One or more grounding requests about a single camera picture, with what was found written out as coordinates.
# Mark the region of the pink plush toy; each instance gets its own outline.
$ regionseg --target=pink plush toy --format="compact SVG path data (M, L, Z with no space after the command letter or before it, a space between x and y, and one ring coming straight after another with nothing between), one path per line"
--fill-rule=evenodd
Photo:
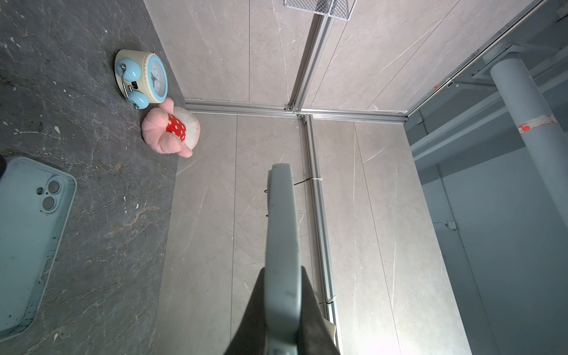
M160 154L178 153L189 158L200 131L197 118L184 108L174 107L169 97L151 109L142 121L142 137Z

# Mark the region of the metal mesh basket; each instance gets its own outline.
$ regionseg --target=metal mesh basket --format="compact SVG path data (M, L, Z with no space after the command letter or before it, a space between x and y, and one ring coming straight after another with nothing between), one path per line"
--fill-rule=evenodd
M284 0L284 6L348 21L357 0Z

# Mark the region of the beige marble tile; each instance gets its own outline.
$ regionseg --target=beige marble tile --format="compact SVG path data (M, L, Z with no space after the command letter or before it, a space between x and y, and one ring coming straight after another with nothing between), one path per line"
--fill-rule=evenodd
M367 108L455 3L358 1L313 106Z
M265 264L266 179L273 164L292 166L296 181L303 176L297 120L239 116L237 124L237 161L235 193L235 244L231 335L243 317L250 293ZM300 257L308 275L311 271L310 241L306 219L304 188L295 188L300 234Z
M402 125L356 123L402 354L470 354Z
M316 121L325 214L344 354L399 354L352 122Z
M249 100L249 1L145 4L186 98Z
M347 22L345 21L333 21L331 31L329 32L327 41L325 42L325 47L323 48L323 51L321 53L318 67L316 68L314 77L312 79L312 82L310 83L310 89L308 90L308 94L306 95L306 101L304 102L305 106L313 106L314 99L321 85L321 81L323 80L325 73L327 72L331 58L333 58L346 25Z
M369 108L408 110L532 0L461 0Z
M197 117L199 144L178 163L156 354L221 354L229 344L236 116Z
M288 104L314 16L281 0L250 3L250 101Z

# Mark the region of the gray marble countertop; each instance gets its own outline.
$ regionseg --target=gray marble countertop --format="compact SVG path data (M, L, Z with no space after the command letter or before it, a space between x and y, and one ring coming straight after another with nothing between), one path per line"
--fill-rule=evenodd
M156 52L169 96L183 99L144 2L8 0L0 11L0 153L78 185L36 319L0 353L153 353L177 155L142 140L148 109L120 95L117 51Z

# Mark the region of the clock face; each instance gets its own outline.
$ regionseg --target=clock face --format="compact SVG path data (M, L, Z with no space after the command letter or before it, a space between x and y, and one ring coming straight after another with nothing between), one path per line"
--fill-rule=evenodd
M164 91L166 90L166 78L162 67L156 60L154 60L152 67L150 68L150 78L158 96L164 96Z
M151 56L148 62L148 79L156 99L163 101L168 93L168 77L164 72L164 65L156 55Z

